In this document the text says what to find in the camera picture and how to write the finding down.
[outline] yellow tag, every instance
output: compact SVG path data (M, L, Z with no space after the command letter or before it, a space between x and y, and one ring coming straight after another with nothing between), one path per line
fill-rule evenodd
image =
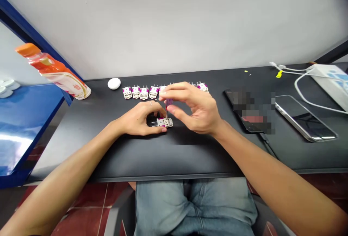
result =
M283 70L279 71L278 74L275 76L276 78L281 78L282 77Z

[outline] screwdriver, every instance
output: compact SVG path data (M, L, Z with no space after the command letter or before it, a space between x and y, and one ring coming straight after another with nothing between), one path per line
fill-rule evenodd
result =
M167 106L171 105L173 103L172 99L166 99L166 111L167 111L167 115L166 118L168 118L168 110L167 110Z

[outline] plastic bottle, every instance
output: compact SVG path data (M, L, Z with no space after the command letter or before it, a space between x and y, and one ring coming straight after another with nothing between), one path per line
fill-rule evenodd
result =
M68 92L74 98L82 100L91 94L91 89L70 71L62 62L51 55L41 52L32 43L26 43L16 48L16 51L29 60L39 73L50 82Z

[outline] jeans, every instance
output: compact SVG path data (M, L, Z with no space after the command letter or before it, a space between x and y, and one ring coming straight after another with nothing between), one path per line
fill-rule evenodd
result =
M257 217L245 178L193 180L184 195L183 181L137 182L136 236L254 235Z

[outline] charging cable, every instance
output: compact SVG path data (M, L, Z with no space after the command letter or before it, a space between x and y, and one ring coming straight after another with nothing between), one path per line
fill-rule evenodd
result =
M310 72L313 70L313 68L308 67L306 69L290 69L290 68L287 68L286 66L284 65L277 65L276 63L274 62L269 62L272 66L274 66L275 68L277 68L279 71L282 71L283 73L287 73L287 74L295 74L295 75L301 75L299 78L297 78L294 82L294 87L296 89L296 91L298 92L298 94L300 95L300 97L303 99L303 101L305 101L307 104L310 104L310 105L313 105L313 106L316 106L316 107L320 107L320 108L323 108L323 109L327 109L327 110L331 110L331 111L334 111L334 112L338 112L338 113L343 113L343 114L346 114L348 115L348 112L346 111L342 111L342 110L337 110L337 109L333 109L333 108L329 108L329 107L324 107L322 105L317 105L317 104L314 104L312 102L309 102L304 96L303 94L301 93L299 87L298 87L298 81L303 78L304 76L308 75L308 76L317 76L317 77L321 77L321 78L328 78L328 79L334 79L336 81L340 81L343 83L342 85L342 88L343 90L346 92L346 94L348 95L348 90L344 88L344 86L346 85L346 82L342 79L338 79L338 78L332 78L332 77L328 77L328 76L319 76L319 75L313 75L313 74L310 74ZM288 72L288 71L284 71L283 69L287 69L287 70L291 70L291 71L307 71L306 73L296 73L296 72Z
M265 143L266 147L268 147L267 151L269 152L269 154L272 155L275 159L279 160L279 158L274 153L266 134L265 133L257 133L257 135Z

